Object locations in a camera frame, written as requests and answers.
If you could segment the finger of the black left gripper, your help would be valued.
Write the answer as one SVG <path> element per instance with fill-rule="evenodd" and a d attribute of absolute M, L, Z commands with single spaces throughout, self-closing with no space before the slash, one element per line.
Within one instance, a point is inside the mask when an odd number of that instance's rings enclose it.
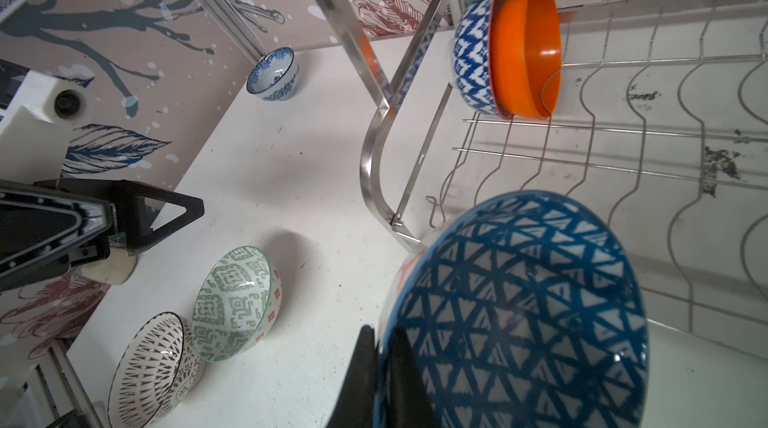
<path fill-rule="evenodd" d="M 103 236 L 130 255 L 148 251 L 205 213 L 200 198 L 138 181 L 63 178 L 59 188 L 105 202 L 111 225 Z"/>

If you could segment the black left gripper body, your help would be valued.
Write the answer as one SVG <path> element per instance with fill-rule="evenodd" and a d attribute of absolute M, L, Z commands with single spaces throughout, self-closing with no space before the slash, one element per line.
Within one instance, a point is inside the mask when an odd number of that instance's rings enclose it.
<path fill-rule="evenodd" d="M 70 273 L 110 255 L 111 203 L 54 189 L 1 182 L 1 290 Z"/>

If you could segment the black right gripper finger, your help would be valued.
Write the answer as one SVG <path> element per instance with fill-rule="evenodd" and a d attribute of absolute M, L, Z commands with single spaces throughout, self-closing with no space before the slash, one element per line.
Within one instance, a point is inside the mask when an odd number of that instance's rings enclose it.
<path fill-rule="evenodd" d="M 406 331 L 392 332 L 388 358 L 379 367 L 374 329 L 361 328 L 329 427 L 437 427 Z"/>

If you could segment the blue triangle pattern bowl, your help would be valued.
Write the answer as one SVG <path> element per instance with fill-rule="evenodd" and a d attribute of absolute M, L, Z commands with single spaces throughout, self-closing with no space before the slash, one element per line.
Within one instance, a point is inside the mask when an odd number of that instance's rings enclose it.
<path fill-rule="evenodd" d="M 442 427 L 637 427 L 648 390 L 643 295 L 611 229 L 567 196 L 509 192 L 400 268 L 379 326 L 382 426 L 402 329 Z"/>

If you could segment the red patterned bowl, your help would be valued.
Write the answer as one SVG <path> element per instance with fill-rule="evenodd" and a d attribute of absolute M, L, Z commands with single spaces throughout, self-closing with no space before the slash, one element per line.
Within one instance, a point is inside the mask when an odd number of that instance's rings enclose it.
<path fill-rule="evenodd" d="M 490 41 L 496 4 L 505 0 L 474 0 L 457 23 L 451 52 L 453 86 L 463 101 L 485 115 L 508 120 L 492 85 Z"/>

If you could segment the stainless steel dish rack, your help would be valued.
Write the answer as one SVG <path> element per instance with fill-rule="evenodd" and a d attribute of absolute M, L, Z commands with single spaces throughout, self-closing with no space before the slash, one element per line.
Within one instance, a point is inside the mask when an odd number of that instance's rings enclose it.
<path fill-rule="evenodd" d="M 624 238 L 658 329 L 765 359 L 767 0 L 603 0 L 561 9 L 559 36 L 545 118 L 462 118 L 417 222 L 574 197 Z"/>

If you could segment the orange plastic bowl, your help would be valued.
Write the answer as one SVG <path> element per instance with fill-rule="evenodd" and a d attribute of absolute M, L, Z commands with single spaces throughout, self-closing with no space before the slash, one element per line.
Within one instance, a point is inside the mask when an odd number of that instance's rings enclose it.
<path fill-rule="evenodd" d="M 550 118 L 559 97 L 563 56 L 555 0 L 494 0 L 489 48 L 499 115 Z"/>

